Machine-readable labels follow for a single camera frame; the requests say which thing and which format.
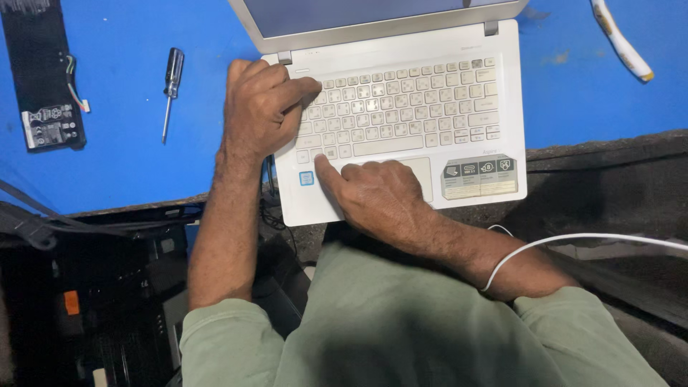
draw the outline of man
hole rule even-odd
[[[396,161],[340,175],[318,156],[315,169],[349,224],[465,282],[329,243],[303,321],[283,340],[250,302],[256,187],[262,160],[296,135],[301,98],[320,90],[282,65],[229,67],[224,136],[189,269],[185,386],[666,385],[602,303],[537,249],[509,260],[486,295],[476,290],[524,243],[435,212]]]

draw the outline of laptop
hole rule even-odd
[[[526,197],[518,25],[527,0],[229,0],[257,49],[323,91],[275,154],[284,222],[342,220],[314,157],[398,160],[443,209]]]

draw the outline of laptop screen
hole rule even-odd
[[[513,0],[244,0],[263,38]]]

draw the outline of orange label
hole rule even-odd
[[[65,292],[65,308],[70,316],[79,314],[79,296],[76,291]]]

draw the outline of blue tabletop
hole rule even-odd
[[[587,1],[532,0],[520,15],[526,146],[614,140],[685,127],[688,3],[608,0],[656,78],[625,69]],[[222,135],[226,68],[258,59],[225,0],[64,1],[76,79],[92,112],[83,150],[26,152],[0,45],[0,178],[61,213],[174,200],[208,191]],[[180,96],[160,143],[170,47],[184,50]],[[0,193],[0,200],[9,200]]]

